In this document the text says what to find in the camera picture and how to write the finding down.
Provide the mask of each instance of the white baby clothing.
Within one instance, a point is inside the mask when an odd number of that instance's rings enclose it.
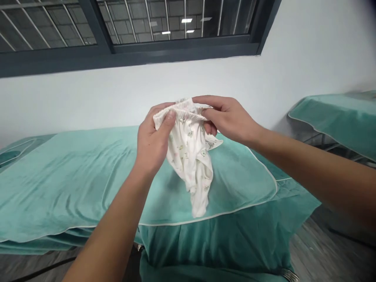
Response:
[[[208,193],[213,180],[212,161],[208,150],[223,143],[205,132],[201,115],[204,108],[196,107],[192,99],[182,99],[154,115],[155,128],[161,126],[165,115],[176,112],[176,121],[168,140],[167,160],[184,180],[191,194],[192,216],[201,217],[206,212]]]

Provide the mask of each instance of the window frame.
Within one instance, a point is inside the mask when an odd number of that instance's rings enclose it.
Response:
[[[260,55],[281,0],[257,0],[248,34],[112,44],[96,0],[78,0],[96,45],[0,54],[0,78]]]

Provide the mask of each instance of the window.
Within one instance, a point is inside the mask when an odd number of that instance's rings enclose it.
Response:
[[[280,0],[0,0],[0,77],[257,55]]]

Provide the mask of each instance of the fingernail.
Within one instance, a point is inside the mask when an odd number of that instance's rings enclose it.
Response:
[[[166,115],[166,118],[167,119],[174,119],[176,117],[176,112],[174,110],[169,110],[167,115]]]

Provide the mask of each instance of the floor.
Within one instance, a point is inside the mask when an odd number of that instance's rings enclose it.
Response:
[[[376,240],[348,219],[321,206],[303,224],[290,242],[291,261],[300,281],[369,282],[376,277]],[[353,242],[329,231],[329,227],[350,234]],[[43,256],[0,255],[0,281],[10,282],[36,270],[71,258],[77,248],[51,252]],[[124,281],[140,281],[137,275],[139,256],[133,255]],[[30,282],[61,281],[72,263],[46,272]]]

